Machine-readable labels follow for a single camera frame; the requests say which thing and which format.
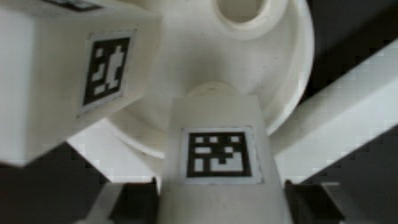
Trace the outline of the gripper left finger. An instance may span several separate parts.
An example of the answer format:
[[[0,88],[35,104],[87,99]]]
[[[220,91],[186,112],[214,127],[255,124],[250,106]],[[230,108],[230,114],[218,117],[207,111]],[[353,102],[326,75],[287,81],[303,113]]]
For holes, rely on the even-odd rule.
[[[156,224],[156,214],[156,179],[145,183],[108,183],[76,224]]]

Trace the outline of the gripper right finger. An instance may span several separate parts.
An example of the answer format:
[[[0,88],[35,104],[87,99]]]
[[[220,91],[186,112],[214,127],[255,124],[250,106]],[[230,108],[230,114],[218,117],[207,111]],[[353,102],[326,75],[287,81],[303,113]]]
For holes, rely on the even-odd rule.
[[[284,182],[284,195],[293,224],[353,224],[341,184],[294,184]]]

